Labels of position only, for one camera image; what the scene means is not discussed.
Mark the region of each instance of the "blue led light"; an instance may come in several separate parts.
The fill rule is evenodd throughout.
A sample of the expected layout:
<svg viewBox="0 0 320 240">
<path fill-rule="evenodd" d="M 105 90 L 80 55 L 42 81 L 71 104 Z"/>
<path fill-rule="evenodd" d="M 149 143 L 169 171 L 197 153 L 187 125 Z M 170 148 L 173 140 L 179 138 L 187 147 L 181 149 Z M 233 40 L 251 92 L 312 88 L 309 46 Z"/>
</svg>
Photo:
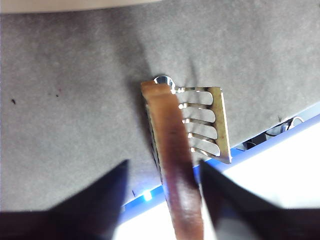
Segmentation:
<svg viewBox="0 0 320 240">
<path fill-rule="evenodd" d="M 143 198 L 146 202 L 150 201 L 152 199 L 152 194 L 149 190 L 145 190 L 143 192 Z"/>
</svg>

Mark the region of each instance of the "brown wood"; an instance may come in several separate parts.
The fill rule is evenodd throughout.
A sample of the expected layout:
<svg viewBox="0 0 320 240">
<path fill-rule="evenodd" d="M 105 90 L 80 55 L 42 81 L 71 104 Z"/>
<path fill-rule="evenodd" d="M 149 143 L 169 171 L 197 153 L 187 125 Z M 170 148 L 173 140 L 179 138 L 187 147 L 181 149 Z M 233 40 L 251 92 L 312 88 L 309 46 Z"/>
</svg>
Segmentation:
<svg viewBox="0 0 320 240">
<path fill-rule="evenodd" d="M 201 195 L 176 95 L 166 84 L 141 84 L 158 151 L 163 189 L 177 240 L 202 240 Z"/>
</svg>

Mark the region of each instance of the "metal tine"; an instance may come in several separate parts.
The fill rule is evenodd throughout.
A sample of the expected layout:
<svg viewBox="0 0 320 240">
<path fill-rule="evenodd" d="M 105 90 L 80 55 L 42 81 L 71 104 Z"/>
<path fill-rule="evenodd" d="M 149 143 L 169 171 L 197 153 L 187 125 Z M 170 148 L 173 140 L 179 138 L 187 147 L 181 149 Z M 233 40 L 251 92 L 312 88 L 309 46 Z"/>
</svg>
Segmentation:
<svg viewBox="0 0 320 240">
<path fill-rule="evenodd" d="M 174 88 L 176 93 L 184 93 L 184 92 L 208 92 L 208 87 L 200 87 L 200 86 L 196 86 L 196 87 L 184 87 L 184 86 L 176 86 Z"/>
<path fill-rule="evenodd" d="M 215 158 L 215 157 L 219 157 L 220 156 L 220 152 L 219 152 L 219 154 L 215 155 L 215 154 L 212 154 L 212 153 L 210 153 L 208 151 L 205 151 L 205 150 L 203 150 L 201 148 L 194 147 L 194 146 L 190 147 L 190 150 L 191 150 L 192 153 L 198 152 L 198 153 L 201 153 L 201 154 L 203 154 L 203 155 L 205 155 L 205 156 L 207 156 L 209 158 Z"/>
<path fill-rule="evenodd" d="M 195 132 L 188 132 L 188 139 L 192 139 L 192 138 L 197 138 L 197 139 L 203 140 L 205 142 L 210 142 L 210 143 L 216 144 L 216 140 L 211 137 L 207 137 L 207 136 L 195 133 Z"/>
<path fill-rule="evenodd" d="M 196 119 L 196 118 L 192 118 L 192 117 L 184 118 L 184 119 L 182 119 L 182 122 L 184 124 L 194 123 L 194 124 L 212 126 L 212 122 L 210 122 L 210 121 L 204 121 L 204 120 L 200 120 L 200 119 Z"/>
<path fill-rule="evenodd" d="M 183 102 L 183 103 L 180 103 L 178 107 L 179 109 L 196 108 L 196 109 L 210 110 L 211 104 Z"/>
</svg>

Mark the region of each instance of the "gray felt surface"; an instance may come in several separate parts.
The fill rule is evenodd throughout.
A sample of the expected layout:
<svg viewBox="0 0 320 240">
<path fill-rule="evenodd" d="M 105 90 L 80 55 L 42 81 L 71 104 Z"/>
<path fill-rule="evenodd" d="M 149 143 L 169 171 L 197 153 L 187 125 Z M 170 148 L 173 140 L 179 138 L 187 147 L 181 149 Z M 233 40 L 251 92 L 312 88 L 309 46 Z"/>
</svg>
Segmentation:
<svg viewBox="0 0 320 240">
<path fill-rule="evenodd" d="M 48 208 L 131 159 L 160 183 L 140 82 L 220 86 L 232 146 L 320 100 L 318 0 L 164 0 L 1 16 L 1 209 Z"/>
</svg>

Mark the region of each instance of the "white surface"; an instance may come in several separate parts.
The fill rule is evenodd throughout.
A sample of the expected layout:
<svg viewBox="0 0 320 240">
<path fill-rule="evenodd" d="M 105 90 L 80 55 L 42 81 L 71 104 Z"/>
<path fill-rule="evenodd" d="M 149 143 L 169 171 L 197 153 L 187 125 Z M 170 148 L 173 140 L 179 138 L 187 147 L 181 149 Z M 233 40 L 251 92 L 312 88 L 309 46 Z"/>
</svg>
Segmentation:
<svg viewBox="0 0 320 240">
<path fill-rule="evenodd" d="M 281 137 L 291 135 L 289 138 L 223 173 L 240 186 L 280 207 L 320 208 L 320 158 L 317 140 L 320 136 L 320 115 L 317 123 L 305 130 L 298 132 L 298 127 L 296 128 L 281 134 Z M 205 239 L 215 239 L 208 229 L 208 214 L 204 214 L 203 218 L 206 226 Z M 167 204 L 163 202 L 123 223 L 118 227 L 114 239 L 174 240 Z"/>
<path fill-rule="evenodd" d="M 159 0 L 1 0 L 1 13 L 66 12 L 123 7 Z"/>
</svg>

